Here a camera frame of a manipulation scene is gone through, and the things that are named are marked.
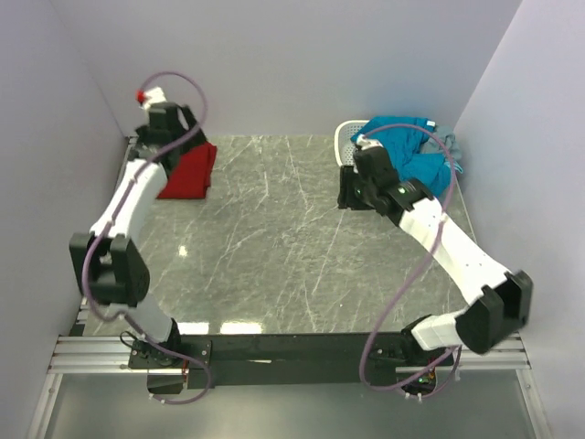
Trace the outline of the red t shirt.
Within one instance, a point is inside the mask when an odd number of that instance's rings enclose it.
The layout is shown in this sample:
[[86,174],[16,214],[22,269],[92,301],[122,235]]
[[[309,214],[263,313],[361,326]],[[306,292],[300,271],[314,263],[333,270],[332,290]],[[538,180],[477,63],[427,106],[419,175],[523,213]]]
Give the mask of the red t shirt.
[[205,199],[211,187],[217,147],[206,141],[180,158],[158,199]]

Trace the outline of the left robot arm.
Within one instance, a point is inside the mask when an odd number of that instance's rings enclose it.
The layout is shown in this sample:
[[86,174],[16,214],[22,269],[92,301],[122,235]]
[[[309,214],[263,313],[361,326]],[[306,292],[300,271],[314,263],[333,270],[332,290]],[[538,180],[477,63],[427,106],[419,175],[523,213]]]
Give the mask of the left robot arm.
[[106,210],[89,231],[76,232],[69,241],[80,293],[91,312],[102,323],[124,321],[133,330],[132,349],[164,368],[188,357],[177,322],[149,296],[150,271],[137,240],[182,156],[205,139],[188,106],[151,104]]

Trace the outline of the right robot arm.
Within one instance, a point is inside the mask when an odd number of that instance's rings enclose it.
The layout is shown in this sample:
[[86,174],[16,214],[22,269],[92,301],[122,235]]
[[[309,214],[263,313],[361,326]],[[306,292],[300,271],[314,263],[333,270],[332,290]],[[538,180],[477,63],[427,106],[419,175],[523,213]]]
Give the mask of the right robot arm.
[[425,316],[406,329],[402,357],[420,365],[434,349],[463,345],[484,354],[529,320],[533,282],[485,253],[418,179],[400,181],[382,146],[358,148],[340,172],[342,209],[373,209],[417,241],[449,274],[463,309]]

